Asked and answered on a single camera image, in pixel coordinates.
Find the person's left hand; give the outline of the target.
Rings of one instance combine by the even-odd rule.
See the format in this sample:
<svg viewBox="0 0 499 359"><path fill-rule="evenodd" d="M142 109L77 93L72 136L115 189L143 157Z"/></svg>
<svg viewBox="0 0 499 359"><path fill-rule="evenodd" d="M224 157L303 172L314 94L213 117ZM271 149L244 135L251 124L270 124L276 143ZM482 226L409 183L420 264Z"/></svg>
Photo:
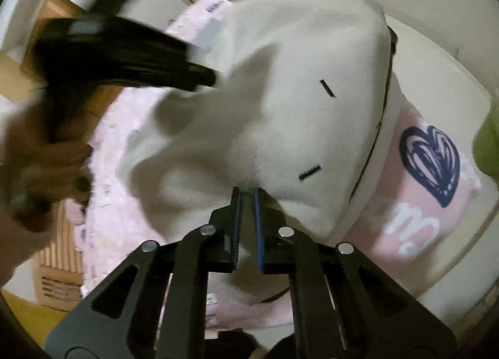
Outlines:
<svg viewBox="0 0 499 359"><path fill-rule="evenodd" d="M18 106L8 116L2 168L6 174L7 211L32 232L51 225L51 207L66 199L86 203L93 149L88 144L89 116L78 112L65 123L60 137L45 137L40 101Z"/></svg>

